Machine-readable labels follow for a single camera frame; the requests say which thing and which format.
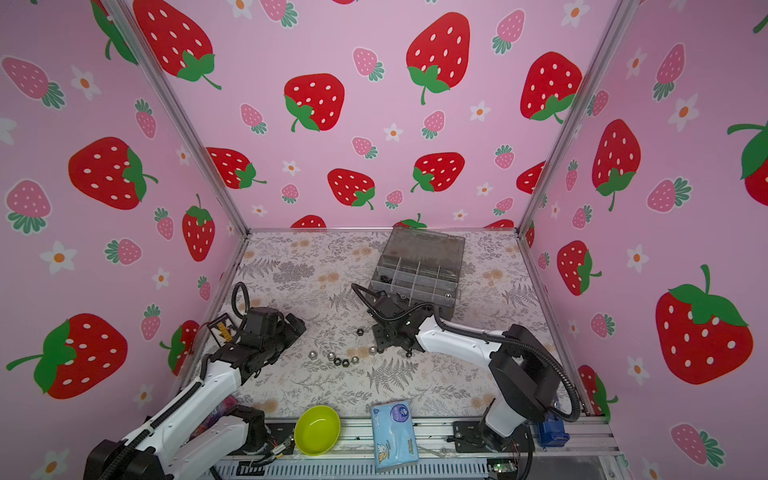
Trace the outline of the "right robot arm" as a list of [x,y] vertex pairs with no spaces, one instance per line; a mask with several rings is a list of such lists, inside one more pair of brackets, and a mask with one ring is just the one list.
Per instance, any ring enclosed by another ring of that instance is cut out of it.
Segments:
[[578,390],[565,369],[525,327],[505,331],[465,327],[441,317],[429,302],[402,307],[385,291],[354,284],[352,290],[376,325],[377,350],[403,349],[439,353],[488,371],[501,398],[492,402],[482,425],[500,439],[508,439],[526,422],[542,423],[551,414],[565,422],[581,416]]

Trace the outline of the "small black framed card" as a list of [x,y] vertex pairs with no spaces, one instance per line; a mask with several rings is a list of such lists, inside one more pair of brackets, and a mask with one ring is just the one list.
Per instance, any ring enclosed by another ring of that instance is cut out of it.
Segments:
[[237,333],[236,326],[227,315],[208,322],[206,327],[219,347],[232,342]]

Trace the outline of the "blue tissue pack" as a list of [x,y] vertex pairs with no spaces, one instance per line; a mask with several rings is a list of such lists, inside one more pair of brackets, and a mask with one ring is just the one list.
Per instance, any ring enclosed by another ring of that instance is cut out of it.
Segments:
[[377,472],[419,460],[410,403],[399,400],[371,407],[374,459]]

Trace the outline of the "blue tape dispenser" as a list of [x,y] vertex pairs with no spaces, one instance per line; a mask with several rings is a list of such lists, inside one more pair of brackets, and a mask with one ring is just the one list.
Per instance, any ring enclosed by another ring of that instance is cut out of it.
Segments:
[[564,447],[570,440],[565,430],[565,422],[559,417],[547,418],[537,424],[539,443],[543,448]]

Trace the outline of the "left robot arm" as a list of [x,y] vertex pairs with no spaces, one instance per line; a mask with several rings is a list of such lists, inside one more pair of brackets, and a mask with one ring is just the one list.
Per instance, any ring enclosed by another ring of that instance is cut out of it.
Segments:
[[273,459],[275,443],[263,411],[227,408],[205,431],[204,420],[248,380],[277,362],[306,331],[305,322],[274,308],[251,308],[234,323],[208,323],[218,347],[199,374],[163,409],[119,441],[104,440],[86,460],[87,479],[197,479],[233,452]]

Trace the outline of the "lime green bowl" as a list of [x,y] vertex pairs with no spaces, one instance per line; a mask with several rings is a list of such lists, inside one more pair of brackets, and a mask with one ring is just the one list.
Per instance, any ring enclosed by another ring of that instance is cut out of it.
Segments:
[[334,447],[340,433],[338,413],[327,405],[317,405],[306,410],[297,421],[294,441],[302,454],[320,456]]

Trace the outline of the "aluminium front rail frame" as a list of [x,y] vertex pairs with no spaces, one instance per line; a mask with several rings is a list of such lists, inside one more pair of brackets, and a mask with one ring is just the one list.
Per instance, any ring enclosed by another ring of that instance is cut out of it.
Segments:
[[535,478],[535,465],[551,460],[593,462],[605,479],[629,476],[614,435],[596,417],[567,424],[570,438],[560,447],[542,444],[536,427],[521,426],[503,451],[482,446],[477,418],[417,418],[417,460],[384,470],[375,467],[384,450],[370,419],[341,420],[335,443],[317,456],[299,450],[296,425],[294,419],[269,422],[257,432],[243,418],[224,416],[191,437],[176,423],[146,423],[119,444],[153,455],[165,479],[481,479],[521,478],[524,471]]

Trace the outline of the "grey plastic compartment organizer box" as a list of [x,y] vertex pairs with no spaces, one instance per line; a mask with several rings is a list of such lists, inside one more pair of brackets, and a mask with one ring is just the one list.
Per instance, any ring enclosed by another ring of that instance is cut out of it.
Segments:
[[439,307],[443,319],[450,320],[460,298],[464,249],[462,236],[395,227],[369,288],[394,296],[404,309],[432,303]]

